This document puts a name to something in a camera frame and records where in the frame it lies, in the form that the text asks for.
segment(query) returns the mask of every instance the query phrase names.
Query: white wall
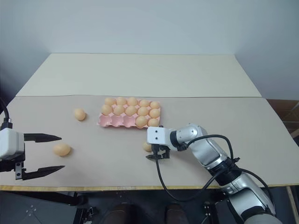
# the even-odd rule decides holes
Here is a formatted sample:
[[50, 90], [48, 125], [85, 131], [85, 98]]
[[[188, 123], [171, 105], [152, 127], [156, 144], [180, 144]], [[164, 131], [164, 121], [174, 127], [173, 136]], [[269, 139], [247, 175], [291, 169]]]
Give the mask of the white wall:
[[1, 91], [51, 52], [236, 54], [265, 98], [299, 99], [298, 0], [0, 0]]

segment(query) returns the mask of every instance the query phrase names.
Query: egg tray cup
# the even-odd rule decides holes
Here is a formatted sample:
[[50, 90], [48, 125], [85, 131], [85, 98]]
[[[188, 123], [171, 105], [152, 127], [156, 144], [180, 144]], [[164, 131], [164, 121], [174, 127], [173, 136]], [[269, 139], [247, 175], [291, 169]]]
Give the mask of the egg tray cup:
[[[112, 109], [114, 109], [117, 105], [113, 104], [111, 107]], [[146, 107], [149, 112], [152, 109], [150, 106]], [[125, 127], [138, 127], [135, 122], [136, 119], [139, 117], [139, 115], [137, 113], [133, 114], [132, 116], [128, 116], [125, 113], [122, 113], [120, 116], [116, 116], [113, 112], [111, 112], [110, 114], [108, 114], [108, 116], [105, 116], [104, 114], [100, 114], [99, 116], [99, 121], [98, 121], [98, 125], [102, 126], [102, 127], [107, 127], [107, 126], [114, 126], [114, 127], [120, 127], [120, 126], [125, 126]], [[149, 119], [151, 119], [152, 117], [150, 115], [146, 115], [144, 116], [148, 121]], [[143, 127], [138, 127], [138, 128], [146, 128], [149, 127], [147, 124]]]

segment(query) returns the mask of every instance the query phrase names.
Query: egg carton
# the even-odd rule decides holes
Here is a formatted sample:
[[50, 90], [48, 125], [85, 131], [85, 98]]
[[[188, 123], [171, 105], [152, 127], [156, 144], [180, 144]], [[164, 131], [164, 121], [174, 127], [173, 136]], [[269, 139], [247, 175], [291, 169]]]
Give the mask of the egg carton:
[[[135, 105], [134, 107], [138, 109], [141, 107], [139, 106], [141, 100], [138, 100], [138, 105]], [[114, 110], [114, 108], [117, 106], [117, 104], [113, 104], [111, 105], [112, 109]], [[150, 113], [150, 110], [152, 110], [152, 108], [150, 106], [146, 107]], [[138, 127], [138, 128], [147, 128], [149, 127], [148, 122], [146, 125], [140, 127], [136, 125], [136, 119], [139, 117], [139, 115], [137, 114], [138, 112], [134, 113], [132, 116], [128, 116], [124, 113], [120, 114], [119, 116], [116, 116], [113, 112], [109, 113], [108, 116], [104, 115], [104, 114], [100, 114], [99, 115], [99, 121], [98, 121], [98, 125], [102, 126], [102, 127], [107, 127], [107, 126], [114, 126], [114, 127], [120, 127], [120, 126], [125, 126], [125, 127]], [[146, 115], [144, 116], [147, 121], [149, 121], [150, 119], [153, 119], [150, 115]], [[160, 123], [160, 116], [157, 118], [154, 118], [158, 120], [158, 125]]]

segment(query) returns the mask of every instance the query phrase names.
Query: brown egg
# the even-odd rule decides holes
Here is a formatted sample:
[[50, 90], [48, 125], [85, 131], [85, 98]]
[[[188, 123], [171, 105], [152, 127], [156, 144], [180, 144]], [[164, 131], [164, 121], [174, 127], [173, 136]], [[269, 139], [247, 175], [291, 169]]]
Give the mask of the brown egg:
[[105, 104], [106, 105], [112, 106], [115, 103], [116, 103], [116, 99], [114, 99], [114, 98], [106, 98], [105, 99]]
[[70, 153], [71, 147], [67, 144], [60, 143], [53, 147], [53, 152], [59, 156], [65, 156]]
[[102, 106], [102, 110], [101, 110], [101, 112], [102, 112], [102, 114], [104, 114], [105, 116], [108, 116], [108, 115], [112, 112], [112, 110], [113, 110], [113, 109], [112, 109], [111, 106], [104, 104], [104, 105]]
[[149, 127], [158, 127], [159, 126], [159, 120], [158, 119], [149, 119], [148, 121], [148, 126]]
[[128, 115], [129, 117], [131, 117], [133, 114], [135, 114], [137, 112], [137, 108], [134, 106], [128, 106], [126, 108], [126, 115]]
[[74, 110], [74, 116], [77, 120], [84, 120], [86, 117], [86, 113], [84, 112], [83, 109], [75, 109]]
[[157, 118], [160, 116], [160, 111], [159, 109], [151, 109], [149, 115], [151, 118]]
[[157, 101], [153, 101], [153, 102], [150, 103], [150, 107], [152, 109], [159, 109], [160, 108], [160, 104]]
[[143, 99], [143, 100], [139, 101], [139, 106], [145, 106], [145, 107], [147, 107], [149, 105], [150, 105], [150, 102], [148, 100], [146, 100], [146, 99]]
[[117, 105], [114, 109], [113, 109], [113, 113], [116, 116], [120, 116], [122, 113], [125, 112], [125, 108], [123, 107], [123, 105]]
[[140, 107], [140, 108], [138, 109], [137, 114], [138, 114], [139, 116], [146, 116], [146, 115], [149, 114], [149, 110], [148, 110], [146, 107], [142, 106], [142, 107]]
[[125, 105], [125, 104], [127, 104], [127, 100], [124, 97], [118, 97], [116, 99], [116, 104], [117, 105]]
[[128, 99], [128, 105], [129, 106], [136, 106], [136, 105], [138, 105], [138, 100], [135, 97], [130, 97]]
[[148, 144], [147, 142], [145, 142], [143, 145], [142, 145], [143, 149], [147, 152], [151, 152], [151, 144]]
[[148, 123], [148, 120], [144, 116], [140, 116], [136, 119], [135, 124], [137, 127], [143, 127]]

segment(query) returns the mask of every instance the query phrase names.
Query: robotic arm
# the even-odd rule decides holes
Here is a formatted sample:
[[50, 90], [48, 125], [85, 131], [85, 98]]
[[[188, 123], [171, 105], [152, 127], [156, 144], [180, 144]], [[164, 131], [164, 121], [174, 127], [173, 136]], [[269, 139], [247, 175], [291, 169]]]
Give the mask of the robotic arm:
[[156, 147], [165, 153], [156, 153], [148, 158], [169, 158], [170, 150], [183, 151], [190, 148], [211, 175], [222, 171], [222, 174], [215, 179], [221, 191], [228, 196], [228, 206], [238, 223], [280, 224], [281, 222], [275, 217], [275, 208], [269, 197], [248, 174], [235, 165], [233, 158], [229, 158], [214, 140], [206, 138], [188, 145], [188, 142], [205, 135], [207, 135], [205, 129], [191, 123], [178, 130], [149, 127], [147, 142], [152, 144], [152, 149]]

